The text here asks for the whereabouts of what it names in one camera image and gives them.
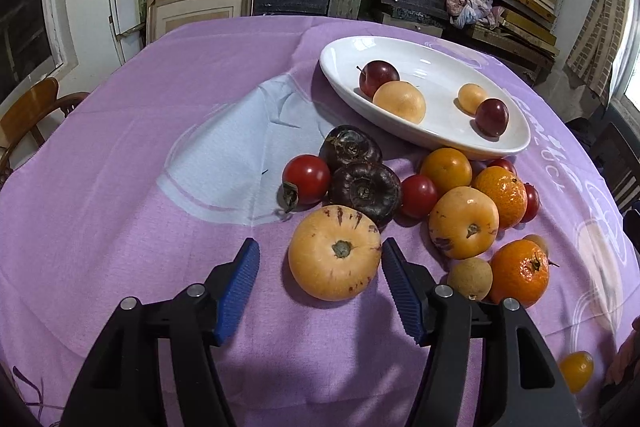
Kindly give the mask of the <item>person's right hand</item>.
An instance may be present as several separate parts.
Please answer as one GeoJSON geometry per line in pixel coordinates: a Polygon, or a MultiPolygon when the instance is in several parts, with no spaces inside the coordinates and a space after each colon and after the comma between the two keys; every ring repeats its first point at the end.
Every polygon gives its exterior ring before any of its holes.
{"type": "Polygon", "coordinates": [[[627,369],[632,369],[632,375],[639,374],[639,331],[640,317],[632,322],[632,331],[618,349],[613,362],[606,371],[605,382],[619,385],[627,369]]]}

